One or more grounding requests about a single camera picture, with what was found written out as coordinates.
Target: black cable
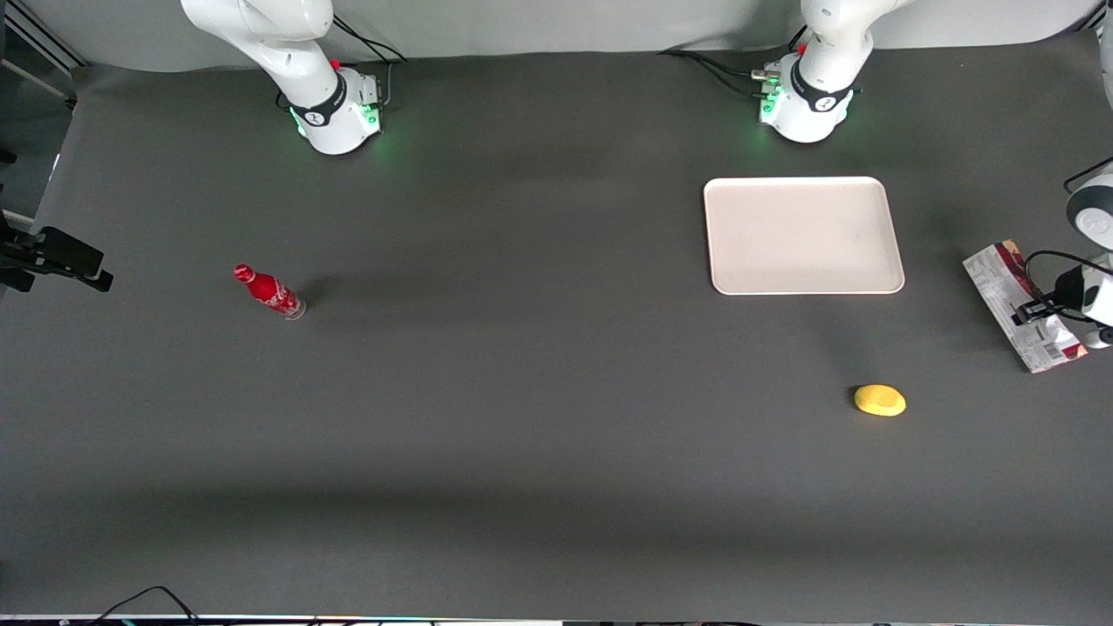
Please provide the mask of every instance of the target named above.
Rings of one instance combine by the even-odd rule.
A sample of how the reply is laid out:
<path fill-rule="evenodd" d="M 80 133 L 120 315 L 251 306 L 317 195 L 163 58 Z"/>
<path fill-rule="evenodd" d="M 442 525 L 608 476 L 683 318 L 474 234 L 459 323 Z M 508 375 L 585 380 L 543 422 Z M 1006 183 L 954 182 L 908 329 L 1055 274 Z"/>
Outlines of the black cable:
<path fill-rule="evenodd" d="M 1094 320 L 1091 320 L 1085 315 L 1080 317 L 1077 315 L 1065 313 L 1062 306 L 1055 307 L 1052 306 L 1050 302 L 1047 302 L 1047 296 L 1044 295 L 1043 291 L 1041 291 L 1040 287 L 1036 286 L 1035 281 L 1032 280 L 1032 274 L 1028 273 L 1028 268 L 1032 266 L 1032 260 L 1037 256 L 1058 256 L 1062 258 L 1068 258 L 1071 261 L 1074 261 L 1075 263 L 1081 263 L 1082 265 L 1086 265 L 1100 272 L 1104 272 L 1111 276 L 1113 276 L 1113 270 L 1110 270 L 1109 267 L 1102 267 L 1101 265 L 1094 263 L 1093 261 L 1090 261 L 1089 258 L 1082 258 L 1081 256 L 1075 256 L 1073 254 L 1058 252 L 1055 250 L 1037 250 L 1036 252 L 1033 252 L 1032 254 L 1028 255 L 1027 258 L 1024 260 L 1024 278 L 1027 280 L 1028 286 L 1032 287 L 1032 295 L 1034 295 L 1035 299 L 1040 301 L 1040 304 L 1043 304 L 1045 309 L 1055 310 L 1055 313 L 1057 315 L 1062 315 L 1067 320 L 1074 320 L 1075 322 L 1093 322 Z"/>
<path fill-rule="evenodd" d="M 716 69 L 722 71 L 723 74 L 729 74 L 730 76 L 740 76 L 743 78 L 749 78 L 750 72 L 742 71 L 740 69 L 735 69 L 730 66 L 723 65 L 707 55 L 700 55 L 699 52 L 692 52 L 691 50 L 678 50 L 676 48 L 669 48 L 668 50 L 661 50 L 658 55 L 663 55 L 666 57 L 680 57 L 684 59 L 692 59 L 695 61 L 703 61 L 710 63 Z"/>
<path fill-rule="evenodd" d="M 719 72 L 715 71 L 715 68 L 712 66 L 707 65 L 706 62 L 703 62 L 703 61 L 701 61 L 699 59 L 696 59 L 696 62 L 697 62 L 697 65 L 699 65 L 699 67 L 706 69 L 708 74 L 710 74 L 711 76 L 713 76 L 715 79 L 718 80 L 719 84 L 722 85 L 723 87 L 726 87 L 727 89 L 730 89 L 731 91 L 733 91 L 735 94 L 738 94 L 740 96 L 749 96 L 750 95 L 749 91 L 746 91 L 745 89 L 742 89 L 742 88 L 738 87 L 737 85 L 730 82 L 729 80 L 726 79 L 726 77 L 723 77 Z"/>
<path fill-rule="evenodd" d="M 1106 165 L 1109 165 L 1111 163 L 1113 163 L 1113 157 L 1110 157 L 1110 158 L 1107 158 L 1105 160 L 1102 160 L 1097 165 L 1092 165 L 1092 166 L 1087 167 L 1086 169 L 1083 169 L 1082 172 L 1075 174 L 1074 176 L 1071 176 L 1066 180 L 1063 180 L 1063 190 L 1066 192 L 1066 193 L 1068 193 L 1068 194 L 1073 194 L 1074 192 L 1071 190 L 1071 183 L 1074 183 L 1075 180 L 1077 180 L 1078 178 L 1082 178 L 1086 174 L 1090 174 L 1091 172 L 1097 169 L 1099 167 L 1104 167 L 1104 166 L 1106 166 Z"/>
<path fill-rule="evenodd" d="M 391 47 L 391 46 L 387 46 L 386 43 L 383 43 L 382 41 L 375 41 L 374 39 L 367 39 L 366 37 L 364 37 L 364 36 L 362 36 L 362 35 L 359 35 L 358 32 L 356 32 L 356 30 L 355 30 L 354 28 L 352 28 L 351 26 L 348 26 L 348 25 L 347 25 L 347 22 L 345 22 L 345 21 L 344 21 L 344 20 L 342 20 L 341 18 L 338 18 L 338 17 L 334 17 L 334 18 L 333 18 L 333 22 L 334 22 L 334 23 L 335 23 L 336 26 L 338 26 L 338 27 L 341 28 L 341 30 L 343 30 L 344 32 L 346 32 L 346 33 L 351 35 L 352 37 L 355 37 L 355 38 L 356 38 L 356 39 L 358 39 L 359 41 L 363 41 L 363 42 L 364 42 L 364 45 L 365 45 L 365 46 L 367 46 L 368 48 L 371 48 L 372 50 L 374 50 L 374 49 L 375 49 L 375 48 L 374 48 L 373 46 L 378 46 L 380 48 L 386 48 L 386 49 L 387 49 L 387 50 L 390 50 L 391 52 L 394 52 L 394 55 L 395 55 L 396 57 L 398 57 L 398 60 L 401 60 L 402 62 L 404 62 L 404 63 L 405 63 L 405 62 L 408 62 L 408 61 L 410 61 L 410 59 L 405 58 L 405 57 L 404 57 L 404 56 L 402 55 L 402 52 L 398 52 L 398 51 L 397 51 L 397 50 L 395 50 L 395 49 L 394 49 L 393 47 Z M 378 52 L 378 50 L 375 50 L 375 53 L 377 53 L 377 55 L 378 55 L 380 57 L 382 57 L 382 59 L 383 59 L 383 61 L 384 61 L 384 62 L 391 62 L 391 61 L 387 61 L 387 60 L 386 60 L 386 57 L 383 57 L 383 55 L 382 55 L 381 52 Z"/>
<path fill-rule="evenodd" d="M 366 46 L 367 48 L 370 48 L 370 49 L 371 49 L 371 51 L 372 51 L 372 52 L 374 52 L 374 53 L 375 53 L 376 56 L 378 56 L 378 58 L 380 58 L 380 59 L 383 59 L 383 62 L 384 62 L 384 63 L 386 63 L 386 65 L 391 65 L 391 60 L 390 60 L 390 59 L 387 59 L 387 58 L 386 58 L 385 56 L 383 56 L 383 53 L 378 51 L 378 48 L 375 48 L 375 47 L 374 47 L 374 46 L 372 46 L 372 45 L 371 45 L 371 42 L 368 42 L 368 41 L 364 41 L 362 37 L 359 37 L 358 35 L 356 35 L 356 33 L 355 33 L 355 31 L 352 31 L 352 30 L 347 30 L 347 29 L 346 29 L 346 28 L 344 28 L 343 26 L 342 26 L 342 27 L 339 27 L 339 29 L 341 29 L 341 30 L 343 30 L 344 32 L 346 32 L 346 33 L 351 35 L 352 37 L 355 37 L 355 38 L 356 38 L 356 39 L 357 39 L 357 40 L 358 40 L 359 42 L 362 42 L 362 43 L 363 43 L 364 46 Z"/>
<path fill-rule="evenodd" d="M 167 589 L 166 587 L 164 587 L 161 585 L 155 585 L 154 587 L 147 587 L 146 589 L 144 589 L 142 591 L 139 591 L 138 594 L 131 596 L 130 598 L 128 598 L 126 600 L 120 600 L 120 601 L 114 604 L 112 606 L 110 606 L 108 608 L 108 610 L 106 610 L 105 613 L 101 613 L 100 617 L 98 617 L 98 618 L 93 619 L 92 622 L 90 622 L 90 624 L 100 624 L 101 622 L 105 620 L 106 617 L 108 617 L 109 615 L 116 613 L 116 609 L 118 609 L 121 606 L 128 604 L 129 601 L 131 601 L 134 599 L 137 599 L 137 598 L 139 598 L 139 597 L 141 597 L 141 596 L 144 596 L 144 595 L 146 595 L 146 594 L 148 594 L 150 591 L 154 591 L 154 590 L 159 590 L 159 591 L 162 591 L 164 594 L 166 594 L 167 596 L 170 596 L 170 599 L 174 600 L 174 603 L 176 605 L 178 605 L 178 607 L 181 609 L 181 613 L 186 614 L 186 618 L 189 619 L 189 624 L 191 624 L 191 626 L 197 626 L 197 614 L 194 613 L 193 609 L 190 609 L 188 606 L 186 606 L 186 603 L 181 601 L 181 598 L 179 598 L 178 596 L 174 595 L 174 591 Z"/>
<path fill-rule="evenodd" d="M 789 42 L 788 42 L 788 50 L 789 51 L 791 51 L 792 48 L 796 48 L 796 43 L 800 40 L 801 37 L 804 37 L 804 31 L 806 31 L 806 30 L 808 30 L 808 25 L 801 26 L 800 30 L 796 31 L 796 35 L 792 36 L 792 39 L 789 40 Z"/>

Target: red bottle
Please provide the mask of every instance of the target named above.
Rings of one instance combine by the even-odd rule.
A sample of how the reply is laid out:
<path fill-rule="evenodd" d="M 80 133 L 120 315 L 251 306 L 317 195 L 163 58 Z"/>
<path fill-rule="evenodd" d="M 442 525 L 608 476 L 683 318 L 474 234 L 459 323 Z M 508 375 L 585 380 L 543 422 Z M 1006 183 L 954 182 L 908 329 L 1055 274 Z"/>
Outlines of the red bottle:
<path fill-rule="evenodd" d="M 236 265 L 232 273 L 247 285 L 252 297 L 283 317 L 297 320 L 305 313 L 305 302 L 270 274 L 259 274 L 243 263 Z"/>

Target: lemon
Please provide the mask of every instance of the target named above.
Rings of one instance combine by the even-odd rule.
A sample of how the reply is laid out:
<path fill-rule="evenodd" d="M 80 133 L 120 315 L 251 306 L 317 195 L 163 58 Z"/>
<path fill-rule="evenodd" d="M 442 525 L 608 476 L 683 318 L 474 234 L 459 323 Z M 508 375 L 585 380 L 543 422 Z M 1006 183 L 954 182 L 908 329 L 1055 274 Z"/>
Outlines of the lemon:
<path fill-rule="evenodd" d="M 854 403 L 873 415 L 893 418 L 908 408 L 900 392 L 885 384 L 867 384 L 854 392 Z"/>

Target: dark gray mat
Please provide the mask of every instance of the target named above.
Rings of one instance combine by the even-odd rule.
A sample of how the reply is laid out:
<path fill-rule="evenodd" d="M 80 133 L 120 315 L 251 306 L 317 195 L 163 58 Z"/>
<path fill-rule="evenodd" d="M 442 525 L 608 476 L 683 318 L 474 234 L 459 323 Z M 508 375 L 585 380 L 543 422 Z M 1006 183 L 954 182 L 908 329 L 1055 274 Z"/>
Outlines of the dark gray mat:
<path fill-rule="evenodd" d="M 1113 354 L 1025 373 L 961 265 L 1086 250 L 1092 35 L 861 84 L 796 146 L 677 59 L 417 61 L 327 158 L 260 72 L 86 74 L 40 223 L 117 282 L 3 302 L 3 610 L 1113 623 Z M 716 293 L 703 184 L 776 175 L 880 179 L 905 290 Z"/>

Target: wall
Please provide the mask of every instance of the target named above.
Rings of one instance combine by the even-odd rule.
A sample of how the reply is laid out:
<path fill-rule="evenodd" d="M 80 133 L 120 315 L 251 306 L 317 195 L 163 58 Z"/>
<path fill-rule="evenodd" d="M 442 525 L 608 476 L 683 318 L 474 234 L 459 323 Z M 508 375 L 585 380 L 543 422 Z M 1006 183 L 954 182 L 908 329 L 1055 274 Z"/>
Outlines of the wall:
<path fill-rule="evenodd" d="M 249 65 L 193 28 L 177 0 L 23 0 L 86 58 L 132 69 L 180 71 Z M 412 57 L 541 51 L 759 48 L 800 23 L 797 0 L 334 0 L 367 37 Z M 883 18 L 879 48 L 1034 41 L 1077 21 L 1095 0 L 919 0 Z M 370 58 L 336 29 L 323 47 Z"/>

